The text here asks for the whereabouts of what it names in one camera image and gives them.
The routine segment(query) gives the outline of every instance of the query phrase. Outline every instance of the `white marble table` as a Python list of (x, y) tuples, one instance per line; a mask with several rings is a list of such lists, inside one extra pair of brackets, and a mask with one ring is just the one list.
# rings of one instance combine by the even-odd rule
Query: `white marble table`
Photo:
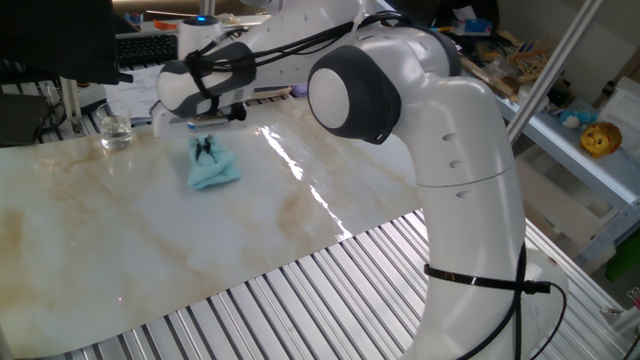
[(187, 140), (0, 150), (0, 324), (18, 358), (109, 338), (418, 208), (408, 151), (335, 138), (305, 100), (220, 134), (237, 182), (186, 186)]

